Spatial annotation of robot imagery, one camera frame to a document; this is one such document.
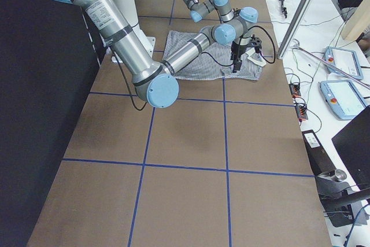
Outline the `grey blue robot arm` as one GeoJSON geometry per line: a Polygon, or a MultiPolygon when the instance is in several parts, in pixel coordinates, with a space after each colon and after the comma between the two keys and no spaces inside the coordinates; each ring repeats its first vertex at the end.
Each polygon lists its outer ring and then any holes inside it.
{"type": "Polygon", "coordinates": [[[183,0],[190,11],[194,22],[199,22],[214,10],[217,12],[221,23],[226,23],[234,18],[234,10],[229,0],[183,0]]]}
{"type": "Polygon", "coordinates": [[[118,61],[129,69],[138,97],[155,108],[172,105],[178,96],[179,85],[174,75],[214,43],[232,44],[232,59],[240,54],[236,47],[251,46],[250,29],[257,22],[258,11],[245,7],[239,11],[231,8],[229,0],[183,0],[190,16],[198,22],[213,10],[220,15],[221,23],[202,28],[183,47],[168,59],[156,62],[125,18],[114,0],[55,0],[80,6],[98,28],[105,44],[118,56],[118,61]]]}

